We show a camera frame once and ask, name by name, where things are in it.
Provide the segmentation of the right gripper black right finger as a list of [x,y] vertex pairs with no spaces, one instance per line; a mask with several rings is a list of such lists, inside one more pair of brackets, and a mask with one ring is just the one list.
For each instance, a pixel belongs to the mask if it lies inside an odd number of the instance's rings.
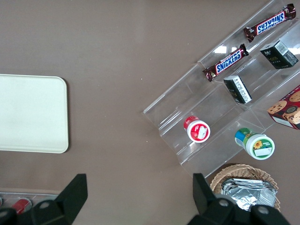
[[201,173],[193,174],[193,199],[198,214],[189,225],[288,225],[288,220],[277,209],[255,205],[245,211],[232,201],[217,198]]

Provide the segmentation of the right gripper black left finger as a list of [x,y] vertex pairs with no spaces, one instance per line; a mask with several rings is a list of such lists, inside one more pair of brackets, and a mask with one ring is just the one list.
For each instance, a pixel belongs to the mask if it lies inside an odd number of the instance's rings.
[[0,208],[2,225],[71,225],[88,197],[86,174],[77,174],[55,199],[36,205],[20,198],[10,207]]

